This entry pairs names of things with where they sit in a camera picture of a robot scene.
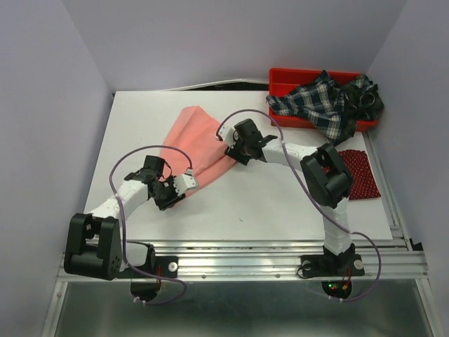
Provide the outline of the pink pleated skirt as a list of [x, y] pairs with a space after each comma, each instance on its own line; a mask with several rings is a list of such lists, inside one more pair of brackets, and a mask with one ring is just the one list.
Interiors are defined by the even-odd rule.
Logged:
[[215, 139], [219, 125], [201, 107], [186, 107], [178, 115], [163, 142], [164, 145], [182, 150], [192, 160], [193, 175], [199, 187], [187, 192], [187, 197], [213, 183], [236, 163], [225, 155], [227, 146]]

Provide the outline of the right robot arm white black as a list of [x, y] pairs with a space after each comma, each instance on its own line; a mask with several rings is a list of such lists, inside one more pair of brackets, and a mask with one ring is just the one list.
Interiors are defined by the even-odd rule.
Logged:
[[216, 138], [227, 145], [225, 154], [247, 165], [251, 160], [286, 166], [304, 178], [300, 185], [323, 216], [323, 266], [338, 274], [348, 266], [345, 255], [353, 244], [347, 207], [354, 179], [337, 150], [330, 144], [307, 147], [287, 143], [283, 135], [263, 136], [252, 119], [235, 126], [219, 126]]

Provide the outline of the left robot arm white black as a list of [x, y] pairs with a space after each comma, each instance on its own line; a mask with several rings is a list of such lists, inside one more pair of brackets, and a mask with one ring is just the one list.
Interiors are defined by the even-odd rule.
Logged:
[[[150, 199], [159, 210], [185, 198], [175, 189], [175, 176], [163, 177], [165, 159], [147, 155], [142, 168], [129, 173], [118, 189], [128, 217]], [[88, 213], [76, 213], [69, 222], [64, 270], [67, 274], [113, 280], [122, 265], [120, 208], [113, 195]]]

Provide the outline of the red plastic bin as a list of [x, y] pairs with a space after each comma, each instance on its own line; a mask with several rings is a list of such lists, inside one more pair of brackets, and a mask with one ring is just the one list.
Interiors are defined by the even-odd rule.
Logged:
[[364, 74], [272, 68], [270, 114], [281, 125], [315, 128], [326, 137], [352, 137], [376, 125], [384, 103]]

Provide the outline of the plaid navy skirt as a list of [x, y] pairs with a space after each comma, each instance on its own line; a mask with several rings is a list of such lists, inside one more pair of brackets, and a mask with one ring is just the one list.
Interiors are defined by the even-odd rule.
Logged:
[[311, 83], [266, 101], [277, 115], [308, 120], [334, 146], [352, 138], [359, 121], [376, 121], [384, 109], [378, 85], [368, 76], [340, 85], [325, 70]]

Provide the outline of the red polka dot skirt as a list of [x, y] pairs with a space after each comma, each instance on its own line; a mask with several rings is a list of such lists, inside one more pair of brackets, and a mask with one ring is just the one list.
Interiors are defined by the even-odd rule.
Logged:
[[381, 194], [375, 182], [367, 153], [362, 150], [343, 150], [339, 151], [339, 155], [354, 179], [349, 200], [380, 198]]

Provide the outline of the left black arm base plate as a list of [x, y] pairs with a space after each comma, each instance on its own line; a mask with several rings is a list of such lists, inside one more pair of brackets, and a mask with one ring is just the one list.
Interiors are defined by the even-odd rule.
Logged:
[[[179, 258], [177, 256], [157, 256], [156, 249], [152, 244], [130, 241], [131, 245], [145, 248], [145, 260], [138, 266], [130, 267], [122, 262], [119, 271], [119, 279], [150, 279], [150, 282], [130, 283], [130, 294], [133, 302], [143, 306], [165, 305], [172, 303], [185, 295], [187, 284], [177, 278]], [[180, 292], [172, 298], [157, 300], [161, 293], [162, 286], [166, 283], [173, 283], [180, 286]]]

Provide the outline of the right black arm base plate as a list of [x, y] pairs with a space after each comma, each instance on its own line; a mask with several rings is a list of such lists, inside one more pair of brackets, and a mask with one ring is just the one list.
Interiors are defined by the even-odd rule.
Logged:
[[324, 294], [341, 302], [349, 300], [353, 289], [352, 279], [365, 274], [358, 254], [343, 263], [330, 256], [305, 255], [300, 257], [300, 264], [296, 269], [296, 275], [300, 279], [322, 278], [321, 288]]

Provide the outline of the aluminium frame rail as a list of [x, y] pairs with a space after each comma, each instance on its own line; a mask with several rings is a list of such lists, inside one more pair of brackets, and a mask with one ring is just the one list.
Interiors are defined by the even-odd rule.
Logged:
[[177, 302], [145, 307], [132, 279], [106, 282], [60, 270], [45, 336], [433, 336], [427, 261], [413, 250], [373, 144], [362, 140], [382, 198], [357, 202], [351, 226], [365, 275], [350, 303], [327, 299], [320, 279], [300, 279], [303, 255], [322, 251], [321, 217], [288, 169], [236, 167], [184, 204], [143, 206], [128, 220], [129, 258], [145, 244], [177, 256], [187, 283]]

